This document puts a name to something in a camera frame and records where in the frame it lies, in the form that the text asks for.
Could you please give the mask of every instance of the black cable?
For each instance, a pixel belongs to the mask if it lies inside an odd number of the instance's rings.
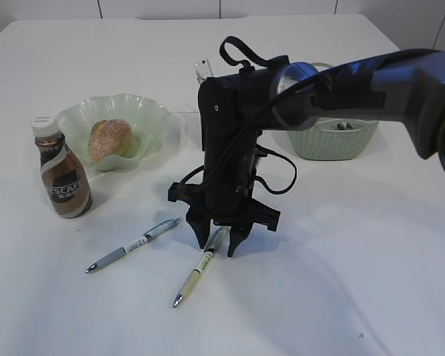
[[[201,165],[200,167],[192,170],[190,173],[186,174],[183,179],[181,179],[181,181],[179,182],[180,184],[185,184],[187,181],[189,181],[189,179],[191,179],[192,177],[196,176],[199,172],[204,171],[205,166]]]
[[[97,0],[97,6],[99,7],[99,15],[101,16],[101,19],[103,19],[102,17],[102,9],[101,9],[101,1]]]
[[[302,90],[308,85],[313,84],[313,81],[314,81],[314,76],[310,76],[309,78],[304,79],[301,82],[295,83],[290,88],[287,88],[282,93],[276,95],[271,101],[262,106],[261,109],[259,109],[259,111],[254,115],[254,117],[251,120],[247,121],[247,123],[241,127],[239,132],[236,133],[232,141],[229,143],[224,152],[221,154],[220,159],[217,161],[216,165],[213,167],[211,172],[209,172],[209,174],[206,176],[206,180],[203,183],[201,183],[196,190],[201,191],[202,189],[206,188],[209,185],[214,176],[219,172],[219,170],[224,166],[224,164],[227,163],[227,161],[231,157],[231,154],[233,153],[234,148],[242,139],[246,131],[250,127],[252,127],[266,111],[272,109],[275,105],[280,104],[283,100],[289,98],[291,95],[298,92],[299,90]]]
[[[256,145],[256,148],[258,148],[259,150],[261,150],[262,152],[265,152],[266,154],[271,154],[272,156],[276,156],[279,157],[285,161],[287,161],[288,163],[290,163],[290,165],[294,168],[294,178],[291,180],[291,183],[289,184],[289,186],[285,189],[282,189],[281,191],[275,191],[273,189],[271,189],[267,182],[259,176],[256,176],[254,180],[258,181],[260,184],[262,184],[264,186],[265,189],[267,189],[267,191],[270,194],[274,194],[274,195],[281,195],[281,194],[285,194],[286,192],[288,192],[290,189],[293,188],[295,182],[297,181],[297,166],[286,156],[283,156],[282,154],[279,154],[278,152],[275,152],[273,150],[269,150],[268,148],[265,148],[261,145]]]

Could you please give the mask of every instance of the black strap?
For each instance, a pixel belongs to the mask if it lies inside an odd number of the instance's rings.
[[[233,67],[236,65],[243,65],[244,68],[251,67],[251,63],[247,59],[241,59],[240,61],[237,61],[229,56],[228,52],[225,50],[226,43],[235,46],[256,65],[259,65],[261,67],[268,67],[267,60],[260,58],[248,45],[234,36],[226,37],[226,39],[222,41],[222,44],[220,46],[220,55],[228,65],[232,65]]]
[[[263,146],[261,146],[261,145],[256,145],[256,148],[259,149],[259,150],[261,150],[262,152],[265,152],[265,153],[267,153],[267,154],[271,154],[272,156],[276,156],[276,157],[279,157],[279,158],[281,158],[281,159],[287,161],[287,162],[290,163],[290,165],[294,168],[295,173],[294,173],[294,179],[291,181],[290,185],[289,185],[287,188],[282,189],[281,191],[275,191],[275,190],[271,189],[271,188],[268,186],[267,182],[266,182],[262,177],[256,176],[256,177],[254,178],[254,180],[258,181],[260,184],[263,185],[263,187],[264,187],[265,189],[267,189],[267,191],[268,191],[270,194],[274,194],[274,195],[285,194],[285,193],[288,192],[290,189],[292,189],[292,187],[294,186],[295,182],[297,181],[297,166],[296,166],[296,165],[295,165],[295,164],[294,164],[288,157],[285,157],[285,156],[283,156],[282,154],[278,154],[277,152],[275,152],[275,151],[273,151],[273,150],[269,150],[268,148],[265,148],[265,147],[263,147]]]

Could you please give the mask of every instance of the gray pen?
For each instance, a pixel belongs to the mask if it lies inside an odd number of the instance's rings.
[[[211,262],[217,249],[223,243],[225,237],[229,232],[229,228],[223,227],[216,231],[216,234],[209,240],[208,245],[205,248],[205,253],[201,257],[196,267],[193,268],[190,275],[183,284],[183,287],[179,290],[177,297],[173,302],[173,307],[176,308],[188,295],[191,293],[195,285],[201,278],[201,274],[206,270],[206,267]]]
[[[132,252],[136,248],[140,247],[144,243],[148,243],[158,237],[159,235],[163,234],[165,231],[170,230],[171,228],[174,228],[179,224],[181,221],[181,218],[166,220],[162,222],[161,224],[155,226],[151,230],[148,230],[145,232],[141,238],[138,240],[133,241],[132,243],[129,243],[126,246],[123,246],[121,248],[118,248],[114,252],[111,252],[107,256],[101,258],[99,261],[94,263],[91,267],[86,269],[86,273],[92,273],[95,271],[100,270],[101,268],[104,268],[107,265],[110,265],[112,262],[117,261],[119,258],[124,257],[129,252]]]

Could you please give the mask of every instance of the glass bowl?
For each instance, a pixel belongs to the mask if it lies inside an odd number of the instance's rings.
[[[92,166],[88,143],[90,130],[101,120],[123,119],[132,127],[132,140],[123,155],[110,155],[94,165],[98,171],[130,170],[154,152],[168,129],[169,111],[152,99],[133,94],[93,96],[62,111],[57,120],[66,143],[85,167]]]

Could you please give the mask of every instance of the woven basket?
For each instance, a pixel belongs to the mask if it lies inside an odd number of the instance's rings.
[[[288,131],[295,152],[315,161],[341,161],[356,158],[376,131],[378,121],[320,119],[305,131]]]

